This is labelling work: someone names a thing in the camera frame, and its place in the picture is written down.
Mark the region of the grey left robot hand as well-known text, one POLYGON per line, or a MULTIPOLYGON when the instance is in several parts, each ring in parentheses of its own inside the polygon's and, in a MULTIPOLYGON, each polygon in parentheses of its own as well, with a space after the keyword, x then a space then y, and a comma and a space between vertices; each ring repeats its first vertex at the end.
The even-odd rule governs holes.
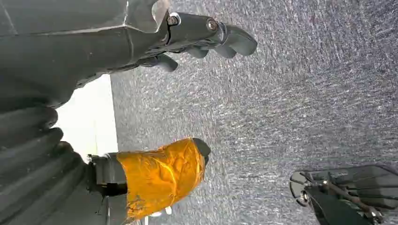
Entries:
POLYGON ((0 222, 131 225, 186 197, 210 154, 199 138, 152 151, 90 155, 62 140, 57 109, 104 74, 178 64, 167 53, 251 55, 257 41, 167 0, 0 3, 0 222))

